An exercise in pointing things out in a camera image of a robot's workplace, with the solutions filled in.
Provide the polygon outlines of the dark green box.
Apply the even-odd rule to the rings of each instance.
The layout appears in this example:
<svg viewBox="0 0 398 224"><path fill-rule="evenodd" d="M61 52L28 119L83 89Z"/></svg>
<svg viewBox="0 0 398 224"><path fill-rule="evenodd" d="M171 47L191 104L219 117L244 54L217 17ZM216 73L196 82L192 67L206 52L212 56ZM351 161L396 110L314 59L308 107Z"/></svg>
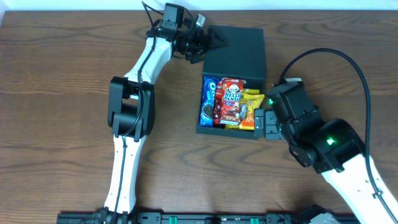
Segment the dark green box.
<svg viewBox="0 0 398 224"><path fill-rule="evenodd" d="M202 76L239 78L244 87L266 91L266 51L262 29L210 26L226 42L226 46L207 51Z"/></svg>

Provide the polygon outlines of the yellow orange snack packet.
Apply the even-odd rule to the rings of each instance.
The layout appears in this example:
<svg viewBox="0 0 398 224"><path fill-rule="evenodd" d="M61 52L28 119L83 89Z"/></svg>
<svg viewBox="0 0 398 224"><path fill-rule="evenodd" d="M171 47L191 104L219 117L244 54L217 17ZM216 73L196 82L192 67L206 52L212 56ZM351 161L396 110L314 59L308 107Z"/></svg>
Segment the yellow orange snack packet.
<svg viewBox="0 0 398 224"><path fill-rule="evenodd" d="M250 95L245 93L240 102L239 129L254 130L254 112L260 108L264 95Z"/></svg>

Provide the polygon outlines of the Hello Panda biscuit box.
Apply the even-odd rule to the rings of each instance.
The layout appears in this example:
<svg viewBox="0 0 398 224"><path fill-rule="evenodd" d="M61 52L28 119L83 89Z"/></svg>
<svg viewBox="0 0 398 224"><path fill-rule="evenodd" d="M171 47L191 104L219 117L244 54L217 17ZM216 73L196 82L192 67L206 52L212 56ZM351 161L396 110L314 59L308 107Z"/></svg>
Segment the Hello Panda biscuit box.
<svg viewBox="0 0 398 224"><path fill-rule="evenodd" d="M240 122L240 101L245 80L224 77L217 84L213 106L215 125L238 125Z"/></svg>

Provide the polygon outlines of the yellow snack bag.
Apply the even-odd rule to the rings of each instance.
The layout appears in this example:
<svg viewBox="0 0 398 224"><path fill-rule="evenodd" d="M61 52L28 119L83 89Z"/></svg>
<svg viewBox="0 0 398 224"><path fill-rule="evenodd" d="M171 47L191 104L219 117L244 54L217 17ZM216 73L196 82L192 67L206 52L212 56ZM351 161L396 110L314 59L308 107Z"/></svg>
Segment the yellow snack bag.
<svg viewBox="0 0 398 224"><path fill-rule="evenodd" d="M225 126L226 129L242 129L246 131L254 130L254 112L258 109L264 95L259 93L259 90L244 89L243 95L240 101L240 112L239 112L239 124Z"/></svg>

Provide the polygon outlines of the blue Oreo cookie pack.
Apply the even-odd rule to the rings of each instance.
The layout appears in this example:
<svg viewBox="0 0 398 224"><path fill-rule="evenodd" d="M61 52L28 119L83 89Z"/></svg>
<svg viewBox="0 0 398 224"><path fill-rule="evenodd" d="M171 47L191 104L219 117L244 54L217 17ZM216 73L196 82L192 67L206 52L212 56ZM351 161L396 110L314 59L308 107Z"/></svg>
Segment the blue Oreo cookie pack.
<svg viewBox="0 0 398 224"><path fill-rule="evenodd" d="M202 127L213 126L213 107L217 84L220 81L217 78L204 76L203 88L201 94L201 108L198 125Z"/></svg>

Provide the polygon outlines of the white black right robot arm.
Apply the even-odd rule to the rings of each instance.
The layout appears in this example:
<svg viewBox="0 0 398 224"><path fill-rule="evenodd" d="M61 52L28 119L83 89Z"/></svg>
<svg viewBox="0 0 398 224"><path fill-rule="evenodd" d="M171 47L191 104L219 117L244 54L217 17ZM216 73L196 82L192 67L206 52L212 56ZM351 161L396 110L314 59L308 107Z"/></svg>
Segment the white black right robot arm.
<svg viewBox="0 0 398 224"><path fill-rule="evenodd" d="M322 120L299 78L282 82L267 98L271 110L255 110L255 134L285 140L295 160L321 174L360 223L397 223L397 200L347 121Z"/></svg>

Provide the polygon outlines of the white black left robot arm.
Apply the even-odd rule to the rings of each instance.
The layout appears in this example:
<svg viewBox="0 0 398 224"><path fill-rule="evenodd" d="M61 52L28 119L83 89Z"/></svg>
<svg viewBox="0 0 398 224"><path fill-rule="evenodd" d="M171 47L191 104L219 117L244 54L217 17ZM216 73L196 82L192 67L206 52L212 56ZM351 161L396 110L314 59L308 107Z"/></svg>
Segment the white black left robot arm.
<svg viewBox="0 0 398 224"><path fill-rule="evenodd" d="M145 47L136 64L109 84L108 126L114 141L111 183L98 223L130 223L136 206L141 151L155 121L155 83L174 53L191 64L228 44L222 32L204 28L205 17L167 3L160 18L149 18Z"/></svg>

